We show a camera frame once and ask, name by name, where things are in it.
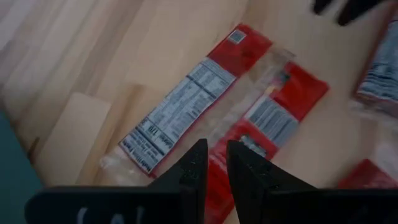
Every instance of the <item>red wrapper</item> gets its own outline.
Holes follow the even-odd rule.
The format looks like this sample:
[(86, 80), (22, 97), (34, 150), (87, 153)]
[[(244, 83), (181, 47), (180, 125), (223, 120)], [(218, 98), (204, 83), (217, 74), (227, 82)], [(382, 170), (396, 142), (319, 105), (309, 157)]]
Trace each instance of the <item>red wrapper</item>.
[(294, 63), (288, 63), (274, 83), (268, 88), (269, 93), (257, 99), (210, 150), (207, 223), (222, 223), (234, 207), (226, 171), (227, 141), (242, 141), (266, 159), (272, 159), (328, 90), (326, 83)]

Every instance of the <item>red label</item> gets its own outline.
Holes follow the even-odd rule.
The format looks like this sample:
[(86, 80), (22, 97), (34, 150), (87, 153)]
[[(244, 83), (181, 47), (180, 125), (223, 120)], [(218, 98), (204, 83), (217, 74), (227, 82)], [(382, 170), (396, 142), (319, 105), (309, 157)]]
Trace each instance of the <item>red label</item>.
[(234, 207), (226, 171), (227, 141), (242, 141), (254, 151), (264, 150), (261, 155), (272, 159), (278, 148), (294, 132), (296, 125), (328, 90), (326, 83), (294, 63), (287, 64), (277, 78), (278, 82), (283, 83), (281, 89), (274, 90), (269, 96), (260, 97), (210, 150), (207, 223), (223, 223)]
[[(238, 44), (229, 38), (236, 30), (240, 30), (244, 34)], [(272, 42), (257, 31), (247, 25), (239, 24), (207, 57), (213, 59), (233, 75), (240, 77), (250, 70), (271, 45)]]

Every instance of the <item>barcode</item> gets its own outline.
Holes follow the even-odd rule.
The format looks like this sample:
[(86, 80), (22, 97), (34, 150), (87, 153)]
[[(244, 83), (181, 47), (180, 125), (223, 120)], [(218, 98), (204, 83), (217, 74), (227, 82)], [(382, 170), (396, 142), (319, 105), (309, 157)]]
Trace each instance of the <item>barcode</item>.
[(245, 37), (246, 34), (244, 32), (240, 30), (234, 30), (234, 32), (229, 35), (228, 40), (235, 44), (239, 44)]
[(299, 122), (273, 99), (263, 96), (259, 101), (261, 103), (256, 103), (248, 112), (249, 120), (277, 147), (281, 147)]

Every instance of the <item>wooden surface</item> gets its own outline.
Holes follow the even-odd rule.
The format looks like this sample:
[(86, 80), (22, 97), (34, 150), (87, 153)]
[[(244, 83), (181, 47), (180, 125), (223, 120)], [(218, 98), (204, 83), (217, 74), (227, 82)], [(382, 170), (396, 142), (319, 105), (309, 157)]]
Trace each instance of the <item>wooden surface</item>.
[(109, 103), (74, 93), (33, 166), (46, 186), (78, 182), (109, 111)]
[[(311, 0), (4, 0), (2, 105), (35, 164), (72, 93), (111, 104), (78, 178), (111, 184), (98, 169), (101, 155), (243, 21), (329, 83), (274, 162), (314, 186), (332, 187), (368, 155), (363, 139), (374, 124), (352, 113), (348, 100), (391, 4), (339, 27), (343, 2), (316, 16)], [(235, 213), (228, 222), (236, 222)]]

